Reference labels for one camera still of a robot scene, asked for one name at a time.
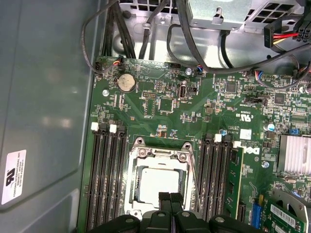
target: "heatsink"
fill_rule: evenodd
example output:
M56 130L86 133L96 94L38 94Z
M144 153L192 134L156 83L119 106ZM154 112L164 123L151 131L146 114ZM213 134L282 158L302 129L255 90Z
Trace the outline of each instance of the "heatsink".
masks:
M311 175L311 138L282 135L278 169L288 173Z

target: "integrated circuit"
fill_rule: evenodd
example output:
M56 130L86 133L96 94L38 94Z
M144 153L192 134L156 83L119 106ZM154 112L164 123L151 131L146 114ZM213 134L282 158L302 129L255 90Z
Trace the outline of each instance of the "integrated circuit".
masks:
M236 93L237 92L236 82L227 82L225 86L225 91L228 93Z
M159 111L171 113L173 111L172 103L173 101L170 99L161 99Z
M285 94L276 93L274 97L274 104L284 105L285 103Z

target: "white label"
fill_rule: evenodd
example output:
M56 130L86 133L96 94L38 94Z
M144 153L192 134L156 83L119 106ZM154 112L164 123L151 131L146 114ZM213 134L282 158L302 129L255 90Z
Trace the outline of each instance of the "white label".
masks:
M21 195L23 190L25 159L26 150L12 152L6 156L2 205Z
M275 230L277 233L286 233L282 228L280 228L278 225L276 225Z
M252 139L252 130L241 129L240 139L251 140Z
M283 221L291 225L293 228L296 227L296 220L290 217L289 215L287 215L286 213L284 213L283 211L281 211L280 209L278 209L277 207L275 207L274 205L271 205L270 210L272 213L274 213L276 216L281 218Z
M251 117L248 114L241 114L241 121L251 122Z

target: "chip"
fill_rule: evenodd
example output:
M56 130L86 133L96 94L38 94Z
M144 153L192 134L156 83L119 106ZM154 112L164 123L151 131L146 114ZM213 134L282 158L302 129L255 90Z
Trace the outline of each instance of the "chip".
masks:
M281 104L283 105L285 102L285 94L276 93L274 97L274 104Z
M206 109L205 109L205 112L206 112L207 114L213 114L213 108L206 108Z
M229 182L228 190L229 190L229 193L231 193L231 194L233 193L233 187L234 187L233 183Z
M160 112L171 113L172 111L173 111L173 109L172 109L172 100L161 99Z
M236 93L237 84L235 82L227 82L225 91L229 93Z

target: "capacitor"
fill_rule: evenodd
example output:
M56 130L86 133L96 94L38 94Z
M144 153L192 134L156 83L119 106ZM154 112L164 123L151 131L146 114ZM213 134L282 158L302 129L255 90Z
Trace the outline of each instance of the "capacitor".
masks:
M265 131L274 131L275 128L276 128L276 127L275 127L274 124L272 124L272 123L265 124L265 125L263 126L263 129L264 129Z
M224 129L220 129L219 130L219 133L222 135L222 136L226 136L228 134L228 131L227 130L224 130Z

